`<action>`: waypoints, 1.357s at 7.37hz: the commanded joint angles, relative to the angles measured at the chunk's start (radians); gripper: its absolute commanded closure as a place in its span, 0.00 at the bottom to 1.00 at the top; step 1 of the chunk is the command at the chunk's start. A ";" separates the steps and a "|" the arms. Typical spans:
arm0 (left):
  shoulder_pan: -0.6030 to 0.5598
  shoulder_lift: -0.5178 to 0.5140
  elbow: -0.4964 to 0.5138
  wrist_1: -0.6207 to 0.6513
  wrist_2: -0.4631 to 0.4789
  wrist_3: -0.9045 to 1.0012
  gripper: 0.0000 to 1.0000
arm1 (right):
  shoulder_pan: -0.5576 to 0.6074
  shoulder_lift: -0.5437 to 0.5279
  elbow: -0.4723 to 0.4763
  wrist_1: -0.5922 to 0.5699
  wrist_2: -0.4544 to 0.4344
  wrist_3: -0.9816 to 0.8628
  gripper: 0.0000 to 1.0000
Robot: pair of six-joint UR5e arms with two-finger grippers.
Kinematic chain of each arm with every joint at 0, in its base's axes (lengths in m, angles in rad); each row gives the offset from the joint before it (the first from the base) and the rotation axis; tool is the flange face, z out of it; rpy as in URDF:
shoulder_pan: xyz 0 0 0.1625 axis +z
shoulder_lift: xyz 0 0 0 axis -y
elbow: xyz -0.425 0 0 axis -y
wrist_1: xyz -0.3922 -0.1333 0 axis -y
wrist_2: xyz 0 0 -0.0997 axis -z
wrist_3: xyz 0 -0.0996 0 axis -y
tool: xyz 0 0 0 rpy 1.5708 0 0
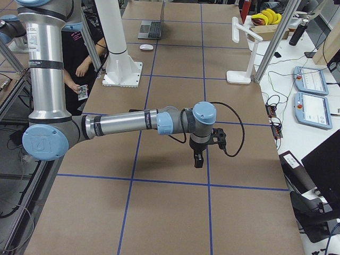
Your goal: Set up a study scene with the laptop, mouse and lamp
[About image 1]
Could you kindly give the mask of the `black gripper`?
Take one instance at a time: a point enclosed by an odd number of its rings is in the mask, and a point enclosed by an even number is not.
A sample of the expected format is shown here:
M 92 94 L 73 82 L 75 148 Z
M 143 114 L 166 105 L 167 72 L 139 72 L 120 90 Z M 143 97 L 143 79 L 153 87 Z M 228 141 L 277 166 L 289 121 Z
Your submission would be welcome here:
M 198 143 L 190 137 L 189 146 L 193 150 L 193 154 L 194 154 L 194 167 L 203 168 L 202 153 L 204 150 L 207 149 L 207 145 L 205 143 Z

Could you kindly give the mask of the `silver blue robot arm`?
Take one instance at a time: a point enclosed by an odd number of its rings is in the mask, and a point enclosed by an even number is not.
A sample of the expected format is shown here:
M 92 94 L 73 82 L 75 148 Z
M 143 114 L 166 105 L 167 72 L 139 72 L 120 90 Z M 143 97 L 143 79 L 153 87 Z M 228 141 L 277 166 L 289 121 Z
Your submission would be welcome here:
M 193 108 L 173 107 L 115 115 L 72 116 L 66 110 L 62 29 L 81 30 L 80 1 L 18 1 L 19 19 L 26 25 L 33 112 L 22 137 L 28 154 L 56 160 L 79 142 L 108 134 L 157 130 L 160 135 L 188 133 L 194 165 L 203 166 L 203 151 L 218 143 L 216 108 L 202 101 Z

